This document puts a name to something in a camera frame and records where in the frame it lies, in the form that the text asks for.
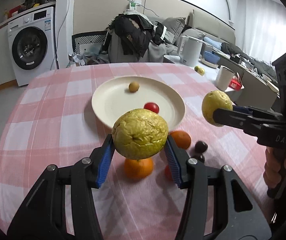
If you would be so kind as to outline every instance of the metal screw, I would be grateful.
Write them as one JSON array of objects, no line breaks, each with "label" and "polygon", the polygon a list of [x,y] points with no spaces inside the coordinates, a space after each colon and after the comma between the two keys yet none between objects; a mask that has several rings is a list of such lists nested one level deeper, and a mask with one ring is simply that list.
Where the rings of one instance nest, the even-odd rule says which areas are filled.
[{"label": "metal screw", "polygon": [[50,164],[49,166],[47,166],[47,170],[48,171],[53,171],[55,170],[56,166],[54,164]]},{"label": "metal screw", "polygon": [[225,171],[228,171],[228,172],[230,172],[230,171],[233,170],[230,165],[224,165],[224,166],[223,166],[223,169],[224,169]]},{"label": "metal screw", "polygon": [[90,158],[84,158],[84,159],[82,159],[82,163],[90,164],[91,163],[91,159]]},{"label": "metal screw", "polygon": [[188,163],[189,163],[189,164],[192,164],[192,165],[195,165],[195,164],[197,164],[197,159],[195,159],[195,158],[190,158],[190,159],[188,159]]}]

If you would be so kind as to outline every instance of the blue gripper pad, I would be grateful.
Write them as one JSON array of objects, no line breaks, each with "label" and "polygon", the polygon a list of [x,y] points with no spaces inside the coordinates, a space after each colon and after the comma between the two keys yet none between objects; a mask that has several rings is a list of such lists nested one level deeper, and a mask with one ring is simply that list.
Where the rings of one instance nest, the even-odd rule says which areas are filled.
[{"label": "blue gripper pad", "polygon": [[113,140],[110,141],[109,144],[106,145],[105,147],[103,145],[100,150],[104,152],[102,152],[101,161],[97,169],[96,185],[98,188],[100,188],[102,184],[105,182],[108,170],[110,168],[110,163],[112,161],[114,151],[115,151]]},{"label": "blue gripper pad", "polygon": [[189,183],[186,166],[186,161],[189,159],[187,152],[177,147],[171,135],[166,140],[164,151],[175,184],[180,189],[187,188]]}]

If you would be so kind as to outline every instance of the human hand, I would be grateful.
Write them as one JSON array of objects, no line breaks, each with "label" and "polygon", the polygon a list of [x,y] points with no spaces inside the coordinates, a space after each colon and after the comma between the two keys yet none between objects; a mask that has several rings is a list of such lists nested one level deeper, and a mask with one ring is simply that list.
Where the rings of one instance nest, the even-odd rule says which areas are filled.
[{"label": "human hand", "polygon": [[266,163],[263,178],[269,188],[275,188],[281,181],[281,175],[278,173],[281,169],[281,164],[274,157],[273,150],[271,147],[267,147],[265,150]]}]

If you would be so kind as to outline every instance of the tangerine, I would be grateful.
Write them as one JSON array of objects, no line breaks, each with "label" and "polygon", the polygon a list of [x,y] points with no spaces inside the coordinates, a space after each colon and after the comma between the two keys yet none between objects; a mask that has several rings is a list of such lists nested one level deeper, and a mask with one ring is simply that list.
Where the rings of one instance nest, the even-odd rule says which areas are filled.
[{"label": "tangerine", "polygon": [[144,179],[152,173],[153,166],[152,158],[141,160],[132,160],[126,158],[124,162],[124,172],[125,175],[130,179]]},{"label": "tangerine", "polygon": [[184,131],[174,131],[170,135],[173,137],[176,145],[179,148],[187,150],[191,145],[191,137],[187,132]]}]

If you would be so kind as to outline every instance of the washing machine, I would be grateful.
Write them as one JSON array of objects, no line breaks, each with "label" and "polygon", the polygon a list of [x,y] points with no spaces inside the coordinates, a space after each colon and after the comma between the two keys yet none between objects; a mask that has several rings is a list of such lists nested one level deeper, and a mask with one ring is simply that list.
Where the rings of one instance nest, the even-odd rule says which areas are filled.
[{"label": "washing machine", "polygon": [[54,7],[25,14],[8,24],[8,43],[19,86],[38,75],[57,69]]}]

